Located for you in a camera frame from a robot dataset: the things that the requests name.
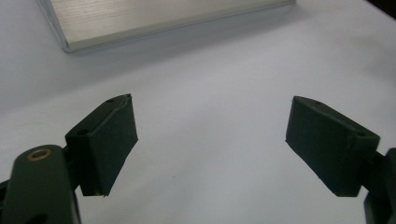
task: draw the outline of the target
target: metal plate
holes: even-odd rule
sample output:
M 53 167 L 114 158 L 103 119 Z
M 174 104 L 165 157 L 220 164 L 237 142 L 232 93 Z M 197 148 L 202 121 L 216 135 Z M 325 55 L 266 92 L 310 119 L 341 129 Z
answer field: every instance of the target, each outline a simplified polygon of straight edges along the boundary
M 72 52 L 295 0 L 39 0 Z

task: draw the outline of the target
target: screw hole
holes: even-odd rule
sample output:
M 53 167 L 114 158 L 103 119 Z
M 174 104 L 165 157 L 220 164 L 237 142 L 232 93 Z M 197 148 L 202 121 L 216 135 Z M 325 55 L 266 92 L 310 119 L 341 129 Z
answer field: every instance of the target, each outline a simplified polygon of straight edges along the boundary
M 40 148 L 27 156 L 29 161 L 40 161 L 47 158 L 52 151 L 49 148 Z
M 48 218 L 49 216 L 47 216 L 47 214 L 38 214 L 30 218 L 25 224 L 44 224 L 47 222 Z
M 81 131 L 79 131 L 77 134 L 78 135 L 85 135 L 85 134 L 87 134 L 89 131 L 88 130 L 81 130 Z

